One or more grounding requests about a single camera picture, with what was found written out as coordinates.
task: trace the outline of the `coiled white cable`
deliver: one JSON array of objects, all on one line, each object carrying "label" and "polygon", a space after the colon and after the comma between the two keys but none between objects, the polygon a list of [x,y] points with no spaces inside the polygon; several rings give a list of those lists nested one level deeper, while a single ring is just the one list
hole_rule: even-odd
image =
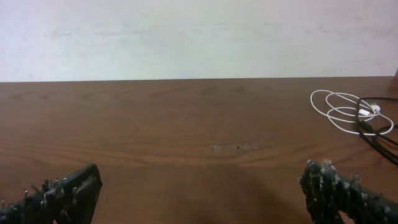
[{"label": "coiled white cable", "polygon": [[[324,113],[324,112],[320,111],[320,110],[313,104],[313,100],[312,100],[313,95],[314,95],[315,93],[318,93],[318,92],[321,92],[321,91],[322,91],[322,92],[327,92],[327,93],[329,93],[329,95],[326,96],[325,101],[326,101],[326,103],[330,106],[331,109],[330,109],[327,113]],[[339,96],[339,97],[341,97],[342,99],[345,99],[345,100],[347,100],[347,101],[349,101],[349,102],[352,102],[352,103],[354,103],[354,104],[356,104],[357,102],[355,102],[354,100],[351,100],[351,99],[349,99],[349,98],[347,98],[347,97],[344,97],[344,96],[342,96],[342,95],[351,96],[351,97],[353,97],[353,98],[359,99],[359,97],[357,97],[357,96],[355,96],[355,95],[352,95],[352,94],[348,94],[348,93],[334,93],[334,92],[329,91],[329,90],[316,90],[316,91],[314,91],[313,93],[311,93],[311,96],[310,96],[311,105],[313,106],[313,108],[314,108],[318,113],[322,114],[323,116],[326,116],[326,117],[330,120],[330,122],[331,122],[333,125],[335,125],[338,129],[340,129],[340,130],[342,130],[342,131],[344,131],[344,132],[350,133],[350,134],[359,134],[359,133],[356,132],[356,131],[350,131],[350,130],[344,129],[344,128],[342,128],[342,127],[340,127],[340,126],[338,126],[338,125],[336,124],[336,122],[335,122],[334,120],[342,121],[342,122],[346,122],[346,123],[355,123],[355,121],[350,121],[350,120],[341,119],[341,118],[336,118],[336,117],[334,117],[334,116],[331,116],[330,113],[331,113],[332,111],[337,111],[337,112],[339,112],[339,113],[341,113],[341,114],[343,114],[343,115],[346,115],[346,116],[355,117],[355,114],[345,113],[345,112],[341,111],[341,109],[355,110],[355,111],[356,111],[356,108],[349,107],[349,106],[334,107],[334,106],[331,105],[331,104],[329,103],[329,101],[328,101],[328,98],[329,98],[330,96],[332,96],[332,95]],[[366,109],[368,109],[368,110],[371,110],[371,111],[373,112],[373,114],[369,114],[369,115],[359,115],[360,118],[367,118],[367,119],[365,119],[364,121],[370,121],[370,120],[372,120],[373,118],[375,118],[375,117],[377,117],[377,116],[381,116],[381,117],[383,117],[384,119],[388,120],[388,122],[391,123],[390,128],[389,128],[387,131],[384,131],[383,133],[380,133],[380,134],[387,134],[387,133],[391,132],[391,131],[394,129],[394,122],[393,122],[390,118],[388,118],[387,116],[384,116],[384,115],[381,114],[379,111],[373,110],[372,107],[371,107],[371,105],[370,105],[368,102],[366,102],[366,101],[364,101],[364,100],[362,100],[362,102],[363,102],[364,104],[359,104],[359,105],[362,106],[363,108],[366,108]],[[373,133],[364,133],[364,135],[366,135],[366,136],[375,136],[375,134],[373,134]]]}]

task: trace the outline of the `table surface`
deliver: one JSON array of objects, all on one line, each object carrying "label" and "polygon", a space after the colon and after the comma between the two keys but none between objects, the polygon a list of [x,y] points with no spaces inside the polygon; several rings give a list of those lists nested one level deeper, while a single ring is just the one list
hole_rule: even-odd
[{"label": "table surface", "polygon": [[398,97],[392,77],[2,83],[0,197],[95,163],[93,223],[310,223],[297,178],[331,159],[398,202],[398,169],[318,114],[317,89]]}]

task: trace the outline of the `black cable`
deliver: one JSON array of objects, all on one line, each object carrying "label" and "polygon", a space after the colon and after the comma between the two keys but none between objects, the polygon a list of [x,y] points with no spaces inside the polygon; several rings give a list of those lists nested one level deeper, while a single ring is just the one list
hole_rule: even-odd
[{"label": "black cable", "polygon": [[[378,138],[383,138],[386,141],[389,141],[390,143],[398,146],[398,143],[381,135],[380,132],[386,129],[389,129],[390,126],[385,126],[382,127],[379,130],[374,130],[373,127],[368,124],[365,121],[359,121],[359,104],[361,102],[361,100],[389,100],[389,101],[396,101],[398,102],[398,98],[387,98],[387,97],[365,97],[365,98],[360,98],[358,100],[358,103],[356,105],[356,115],[355,115],[355,128],[357,130],[357,132],[359,133],[359,136],[361,136],[361,138],[363,140],[365,140],[370,146],[372,146],[377,152],[379,152],[382,156],[384,156],[386,159],[388,159],[390,162],[392,162],[393,164],[395,164],[396,166],[398,166],[398,156],[395,155],[394,153],[392,153],[390,150],[386,149],[378,140]],[[368,137],[366,137],[364,135],[364,133],[362,132],[361,129],[364,129],[365,131],[369,132],[369,133],[373,133],[375,134],[371,139],[369,139]]]}]

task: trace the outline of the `wall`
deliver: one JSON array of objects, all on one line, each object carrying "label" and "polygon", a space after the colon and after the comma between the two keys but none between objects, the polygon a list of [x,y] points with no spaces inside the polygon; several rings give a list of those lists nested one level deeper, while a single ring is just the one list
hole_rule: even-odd
[{"label": "wall", "polygon": [[391,76],[397,0],[0,0],[0,81]]}]

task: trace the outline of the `brown tabletop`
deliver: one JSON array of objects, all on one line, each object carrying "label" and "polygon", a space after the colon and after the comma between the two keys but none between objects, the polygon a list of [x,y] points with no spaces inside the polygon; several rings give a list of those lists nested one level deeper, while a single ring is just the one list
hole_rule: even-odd
[{"label": "brown tabletop", "polygon": [[398,168],[318,114],[317,89],[398,97],[392,77],[2,83],[0,197],[95,163],[93,223],[310,223],[297,178],[331,159],[398,202]]}]

